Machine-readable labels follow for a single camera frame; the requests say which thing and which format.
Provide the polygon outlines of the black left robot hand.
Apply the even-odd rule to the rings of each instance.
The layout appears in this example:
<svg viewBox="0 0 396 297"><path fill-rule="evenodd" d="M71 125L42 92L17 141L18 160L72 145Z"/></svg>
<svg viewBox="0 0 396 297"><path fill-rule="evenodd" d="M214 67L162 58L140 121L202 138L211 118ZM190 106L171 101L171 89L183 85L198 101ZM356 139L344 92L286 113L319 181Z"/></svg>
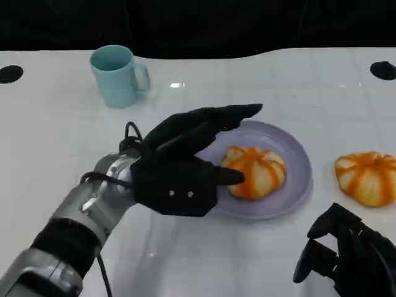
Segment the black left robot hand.
<svg viewBox="0 0 396 297"><path fill-rule="evenodd" d="M217 188L243 183L245 175L197 153L261 109L260 103L199 108L162 121L142 140L141 158L131 166L135 201L162 215L205 216L217 205Z"/></svg>

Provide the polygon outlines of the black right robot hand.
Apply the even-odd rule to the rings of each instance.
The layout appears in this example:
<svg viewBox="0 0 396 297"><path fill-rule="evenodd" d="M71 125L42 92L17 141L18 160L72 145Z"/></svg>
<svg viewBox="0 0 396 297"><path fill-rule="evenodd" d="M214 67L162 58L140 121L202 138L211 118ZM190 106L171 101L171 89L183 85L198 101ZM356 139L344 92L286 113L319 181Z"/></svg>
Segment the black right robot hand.
<svg viewBox="0 0 396 297"><path fill-rule="evenodd" d="M315 272L331 279L339 296L395 296L395 245L360 217L334 203L307 237L294 283Z"/></svg>

